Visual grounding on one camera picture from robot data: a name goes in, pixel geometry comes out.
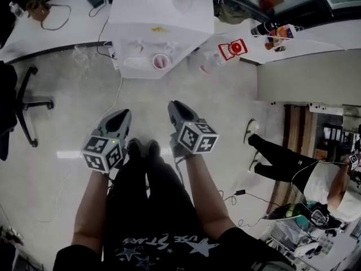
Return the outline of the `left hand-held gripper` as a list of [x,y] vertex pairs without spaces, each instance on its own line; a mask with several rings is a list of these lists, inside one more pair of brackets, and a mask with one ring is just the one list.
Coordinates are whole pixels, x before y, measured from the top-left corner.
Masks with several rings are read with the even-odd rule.
[[87,167],[108,174],[124,159],[125,142],[131,124],[129,109],[116,111],[101,120],[82,145]]

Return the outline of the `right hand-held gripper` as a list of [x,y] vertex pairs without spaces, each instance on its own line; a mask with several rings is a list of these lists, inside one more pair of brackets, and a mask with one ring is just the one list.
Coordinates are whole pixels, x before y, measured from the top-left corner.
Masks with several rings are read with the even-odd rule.
[[175,158],[212,152],[219,134],[188,105],[172,100],[168,113],[175,133],[170,146]]

